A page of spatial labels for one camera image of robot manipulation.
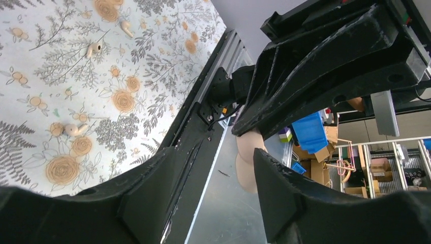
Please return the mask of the beige earbud charging case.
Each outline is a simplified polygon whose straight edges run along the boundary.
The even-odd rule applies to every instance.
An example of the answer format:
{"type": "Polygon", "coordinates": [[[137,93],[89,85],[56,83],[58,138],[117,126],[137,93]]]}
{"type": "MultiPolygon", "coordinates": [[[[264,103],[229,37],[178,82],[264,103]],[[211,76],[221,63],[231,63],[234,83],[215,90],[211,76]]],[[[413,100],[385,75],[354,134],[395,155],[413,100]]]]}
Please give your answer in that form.
{"type": "Polygon", "coordinates": [[[257,184],[254,167],[254,150],[256,148],[267,151],[264,140],[260,132],[256,129],[236,137],[238,154],[235,160],[237,180],[246,192],[257,194],[257,184]]]}

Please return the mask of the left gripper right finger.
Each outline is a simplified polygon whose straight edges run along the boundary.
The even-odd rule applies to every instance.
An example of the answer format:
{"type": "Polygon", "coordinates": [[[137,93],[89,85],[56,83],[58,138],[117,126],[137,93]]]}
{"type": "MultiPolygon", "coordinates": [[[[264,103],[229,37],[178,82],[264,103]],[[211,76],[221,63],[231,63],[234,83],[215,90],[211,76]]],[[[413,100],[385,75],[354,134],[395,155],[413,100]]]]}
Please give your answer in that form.
{"type": "Polygon", "coordinates": [[[260,148],[254,151],[254,170],[269,243],[430,243],[430,191],[376,199],[345,194],[260,148]]]}

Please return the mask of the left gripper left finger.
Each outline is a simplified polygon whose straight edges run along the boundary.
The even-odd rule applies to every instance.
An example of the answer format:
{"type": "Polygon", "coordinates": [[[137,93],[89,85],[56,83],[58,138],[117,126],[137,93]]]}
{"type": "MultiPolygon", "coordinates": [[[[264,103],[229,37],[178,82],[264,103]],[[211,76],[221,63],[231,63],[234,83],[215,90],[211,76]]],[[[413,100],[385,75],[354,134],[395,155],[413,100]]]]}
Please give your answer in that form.
{"type": "Polygon", "coordinates": [[[188,159],[167,147],[74,196],[1,187],[1,243],[159,243],[188,159]]]}

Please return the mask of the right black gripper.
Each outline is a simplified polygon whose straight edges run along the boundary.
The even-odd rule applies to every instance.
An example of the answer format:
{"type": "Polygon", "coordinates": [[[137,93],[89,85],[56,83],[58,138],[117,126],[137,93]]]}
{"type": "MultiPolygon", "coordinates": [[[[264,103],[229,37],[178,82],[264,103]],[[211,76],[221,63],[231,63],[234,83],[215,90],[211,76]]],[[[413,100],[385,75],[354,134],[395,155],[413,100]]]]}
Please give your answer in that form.
{"type": "Polygon", "coordinates": [[[340,102],[417,85],[429,62],[420,19],[401,1],[306,1],[273,13],[233,134],[268,138],[340,102]]]}

